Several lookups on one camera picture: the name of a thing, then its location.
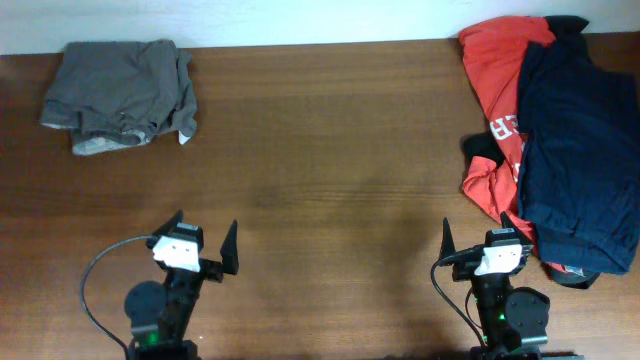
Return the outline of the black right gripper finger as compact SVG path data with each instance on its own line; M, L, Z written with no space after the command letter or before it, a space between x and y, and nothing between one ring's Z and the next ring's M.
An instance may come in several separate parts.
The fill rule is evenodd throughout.
M511 229L519 243L526 250L533 250L534 243L514 224L506 212L500 214L500 221L503 229Z
M442 221L442 241L439 252L438 262L440 264L449 264L450 258L456 253L451 227L447 218Z

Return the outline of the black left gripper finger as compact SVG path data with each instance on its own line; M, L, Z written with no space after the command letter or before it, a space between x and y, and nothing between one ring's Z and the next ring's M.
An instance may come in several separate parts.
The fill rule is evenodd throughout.
M237 236L238 222L233 220L220 249L223 272L230 275L237 275L239 271Z
M180 223L184 218L184 212L182 209L179 209L168 221L166 221L163 225L161 225L158 229L156 229L152 235L153 236L163 236L167 235L178 223Z

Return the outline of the grey cargo shorts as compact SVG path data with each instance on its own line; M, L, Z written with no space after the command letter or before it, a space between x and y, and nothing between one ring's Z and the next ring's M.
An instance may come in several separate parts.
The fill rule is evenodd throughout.
M183 145L197 130L191 60L171 40L69 43L39 122L67 130L80 156L144 146L171 132Z

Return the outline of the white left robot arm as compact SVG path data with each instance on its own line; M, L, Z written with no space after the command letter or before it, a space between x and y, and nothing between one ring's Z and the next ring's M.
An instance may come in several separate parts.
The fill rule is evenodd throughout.
M185 334L202 285L220 283L239 271L236 221L220 248L221 259L214 261L200 256L203 229L183 218L177 211L145 241L165 279L141 282L125 298L132 333L128 356L133 360L199 360L196 343Z

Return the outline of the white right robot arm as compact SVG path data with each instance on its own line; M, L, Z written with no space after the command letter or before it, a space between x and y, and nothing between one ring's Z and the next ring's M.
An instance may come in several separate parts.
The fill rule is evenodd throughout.
M506 213L500 221L502 227L488 231L482 244L456 250L444 219L440 254L432 265L450 266L453 281L470 283L468 296L474 299L479 325L437 283L433 286L477 337L470 359L540 359L540 347L548 342L550 300L532 288L512 286L510 278L524 269L534 245Z

